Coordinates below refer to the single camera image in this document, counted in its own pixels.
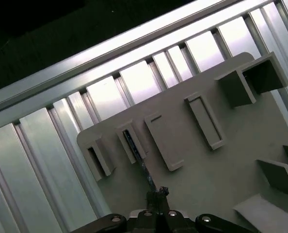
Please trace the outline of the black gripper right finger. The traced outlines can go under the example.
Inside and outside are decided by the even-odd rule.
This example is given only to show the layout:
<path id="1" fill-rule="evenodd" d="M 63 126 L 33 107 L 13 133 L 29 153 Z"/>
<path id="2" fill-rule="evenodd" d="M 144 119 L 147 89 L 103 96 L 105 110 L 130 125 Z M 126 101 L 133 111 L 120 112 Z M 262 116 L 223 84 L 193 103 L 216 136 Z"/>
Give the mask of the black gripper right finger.
<path id="1" fill-rule="evenodd" d="M 245 227 L 212 214 L 201 214 L 191 220 L 178 210 L 169 207 L 167 187 L 160 187 L 158 208 L 164 224 L 162 233 L 250 233 Z"/>

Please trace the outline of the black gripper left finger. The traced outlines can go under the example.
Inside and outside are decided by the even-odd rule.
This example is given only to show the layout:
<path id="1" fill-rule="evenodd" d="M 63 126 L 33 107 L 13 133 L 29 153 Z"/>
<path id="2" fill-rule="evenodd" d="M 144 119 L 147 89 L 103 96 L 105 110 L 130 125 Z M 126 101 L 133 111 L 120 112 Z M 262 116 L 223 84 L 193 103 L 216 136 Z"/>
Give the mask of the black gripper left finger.
<path id="1" fill-rule="evenodd" d="M 159 192 L 146 195 L 146 209 L 137 217 L 127 219 L 120 214 L 108 214 L 76 230 L 74 233 L 155 233 L 157 228 Z"/>

